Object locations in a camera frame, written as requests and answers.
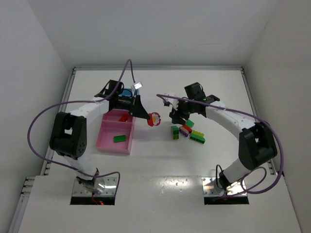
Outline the yellow-green small lego brick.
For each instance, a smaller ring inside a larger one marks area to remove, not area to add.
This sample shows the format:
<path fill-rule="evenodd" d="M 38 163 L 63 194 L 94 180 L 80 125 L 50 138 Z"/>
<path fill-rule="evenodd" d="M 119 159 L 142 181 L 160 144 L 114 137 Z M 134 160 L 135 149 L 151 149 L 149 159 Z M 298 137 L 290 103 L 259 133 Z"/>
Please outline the yellow-green small lego brick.
<path fill-rule="evenodd" d="M 172 139 L 179 139 L 179 128 L 177 126 L 171 126 Z"/>

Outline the red lego brick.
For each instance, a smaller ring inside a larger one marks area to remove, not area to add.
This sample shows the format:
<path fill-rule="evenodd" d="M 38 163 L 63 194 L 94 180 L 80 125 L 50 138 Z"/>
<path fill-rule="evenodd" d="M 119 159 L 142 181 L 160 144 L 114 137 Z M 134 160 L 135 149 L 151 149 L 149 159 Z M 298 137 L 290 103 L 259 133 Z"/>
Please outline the red lego brick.
<path fill-rule="evenodd" d="M 127 122 L 128 119 L 129 119 L 129 115 L 124 114 L 124 115 L 122 115 L 122 117 L 119 119 L 119 121 L 120 121 L 120 122 Z"/>

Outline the red flower lego piece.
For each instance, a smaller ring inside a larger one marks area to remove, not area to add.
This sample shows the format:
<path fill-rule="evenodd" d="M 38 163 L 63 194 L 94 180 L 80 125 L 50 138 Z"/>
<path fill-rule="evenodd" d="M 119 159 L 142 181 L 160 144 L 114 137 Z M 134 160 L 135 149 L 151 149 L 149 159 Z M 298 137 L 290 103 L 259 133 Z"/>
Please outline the red flower lego piece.
<path fill-rule="evenodd" d="M 161 123 L 161 117 L 159 113 L 152 112 L 149 114 L 149 117 L 150 118 L 147 120 L 149 126 L 158 126 Z"/>

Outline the green lego plate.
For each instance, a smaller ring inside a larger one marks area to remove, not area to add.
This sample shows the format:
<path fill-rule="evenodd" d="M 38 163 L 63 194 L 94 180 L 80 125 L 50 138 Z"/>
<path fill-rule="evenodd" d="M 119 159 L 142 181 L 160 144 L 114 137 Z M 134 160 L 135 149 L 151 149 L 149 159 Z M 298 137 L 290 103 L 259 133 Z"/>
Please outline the green lego plate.
<path fill-rule="evenodd" d="M 120 142 L 125 142 L 125 141 L 126 141 L 126 135 L 117 135 L 113 137 L 114 143 L 120 143 Z"/>

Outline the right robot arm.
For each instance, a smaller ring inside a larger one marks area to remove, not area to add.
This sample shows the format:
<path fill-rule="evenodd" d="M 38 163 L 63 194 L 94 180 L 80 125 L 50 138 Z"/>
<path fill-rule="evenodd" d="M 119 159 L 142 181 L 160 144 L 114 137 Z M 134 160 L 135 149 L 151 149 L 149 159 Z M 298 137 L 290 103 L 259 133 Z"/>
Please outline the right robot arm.
<path fill-rule="evenodd" d="M 219 174 L 220 188 L 226 189 L 277 155 L 273 134 L 265 124 L 229 111 L 218 97 L 207 96 L 199 83 L 186 86 L 185 91 L 186 99 L 167 94 L 163 101 L 172 107 L 169 116 L 173 124 L 183 124 L 190 114 L 197 113 L 223 126 L 239 142 L 238 158 Z"/>

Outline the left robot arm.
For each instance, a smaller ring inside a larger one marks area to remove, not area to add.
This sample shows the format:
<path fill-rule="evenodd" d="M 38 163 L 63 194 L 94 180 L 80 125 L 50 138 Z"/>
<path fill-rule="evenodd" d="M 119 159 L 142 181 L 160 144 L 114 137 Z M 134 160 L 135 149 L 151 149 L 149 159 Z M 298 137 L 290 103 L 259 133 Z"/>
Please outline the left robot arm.
<path fill-rule="evenodd" d="M 113 109 L 128 111 L 129 115 L 149 120 L 144 109 L 139 89 L 141 82 L 131 86 L 131 96 L 122 95 L 124 84 L 109 80 L 104 88 L 80 108 L 71 112 L 59 112 L 54 120 L 50 148 L 63 156 L 83 180 L 92 180 L 98 175 L 97 168 L 86 154 L 87 125 Z"/>

